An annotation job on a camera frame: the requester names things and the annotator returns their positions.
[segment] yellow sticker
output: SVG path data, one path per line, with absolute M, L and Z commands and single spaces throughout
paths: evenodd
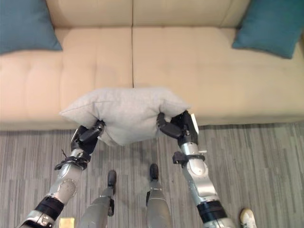
M 75 218 L 60 218 L 59 228 L 74 228 Z

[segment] floor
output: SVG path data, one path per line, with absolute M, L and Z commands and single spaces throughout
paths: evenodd
M 63 158 L 61 149 L 69 151 L 72 133 L 0 133 L 1 228 L 17 226 L 48 192 L 56 178 L 53 168 Z M 250 207 L 258 228 L 303 228 L 304 123 L 206 126 L 199 142 L 208 150 L 210 178 L 235 223 L 240 210 Z M 75 217 L 77 223 L 105 187 L 108 170 L 116 169 L 115 215 L 108 227 L 146 227 L 148 168 L 155 162 L 174 227 L 202 227 L 181 168 L 172 164 L 177 150 L 168 137 L 114 148 L 99 142 L 77 194 L 61 215 Z

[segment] sofa seat cushion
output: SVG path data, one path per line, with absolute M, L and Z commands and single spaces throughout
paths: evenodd
M 131 28 L 56 29 L 62 52 L 0 57 L 0 129 L 71 129 L 58 115 L 101 87 L 132 88 Z
M 135 87 L 166 86 L 199 125 L 304 120 L 304 53 L 293 59 L 231 48 L 231 28 L 134 28 Z

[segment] gray pillow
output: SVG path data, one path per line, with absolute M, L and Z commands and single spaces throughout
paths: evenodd
M 45 0 L 0 0 L 0 54 L 25 49 L 62 50 Z
M 60 115 L 91 128 L 97 120 L 106 124 L 101 140 L 108 145 L 126 145 L 161 134 L 157 115 L 167 121 L 189 105 L 164 88 L 97 89 L 76 101 Z

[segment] sofa backrest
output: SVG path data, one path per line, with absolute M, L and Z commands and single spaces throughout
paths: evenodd
M 55 27 L 131 26 L 133 0 L 47 0 Z
M 55 27 L 236 27 L 250 0 L 47 0 Z
M 135 26 L 236 27 L 249 0 L 134 0 Z

